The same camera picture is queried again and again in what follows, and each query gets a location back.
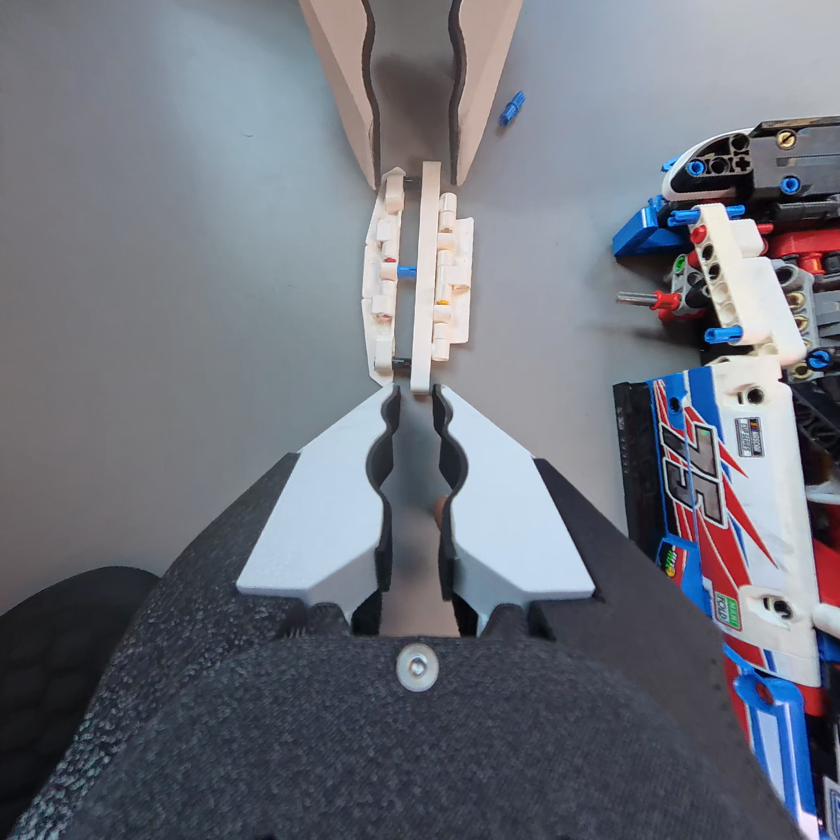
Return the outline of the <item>white toy brick assembly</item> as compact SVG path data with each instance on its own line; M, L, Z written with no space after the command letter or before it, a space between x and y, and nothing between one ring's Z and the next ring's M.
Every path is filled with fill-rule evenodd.
M441 164L423 163L416 264L400 263L406 174L385 173L364 247L361 309L369 375L380 386L396 370L399 283L415 284L411 391L429 392L433 363L469 340L475 221L457 218L457 195L440 191Z

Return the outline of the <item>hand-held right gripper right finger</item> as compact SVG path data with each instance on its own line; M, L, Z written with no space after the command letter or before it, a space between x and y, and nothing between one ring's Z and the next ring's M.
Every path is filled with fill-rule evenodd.
M462 636L481 635L499 606L589 599L585 567L535 458L445 385L435 385L441 510L438 575Z

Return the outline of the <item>blue white red toy car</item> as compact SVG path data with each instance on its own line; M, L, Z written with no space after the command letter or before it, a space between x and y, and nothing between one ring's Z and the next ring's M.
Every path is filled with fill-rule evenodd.
M723 634L731 703L806 838L839 828L839 118L762 121L662 167L616 301L700 365L613 387L628 536Z

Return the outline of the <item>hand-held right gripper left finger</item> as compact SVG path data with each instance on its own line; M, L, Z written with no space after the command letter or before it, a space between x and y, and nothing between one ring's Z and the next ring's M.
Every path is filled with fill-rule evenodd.
M239 593L332 604L354 634L380 633L393 552L382 485L394 466L400 412L400 388L382 387L296 453L239 574Z

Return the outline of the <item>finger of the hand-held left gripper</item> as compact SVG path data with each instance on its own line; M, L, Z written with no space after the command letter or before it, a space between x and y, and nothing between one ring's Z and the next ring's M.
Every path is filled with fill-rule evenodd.
M381 119L371 78L375 19L367 1L300 1L344 131L365 180L382 178Z
M522 1L454 1L448 33L455 82L448 105L450 180L462 186L487 127Z

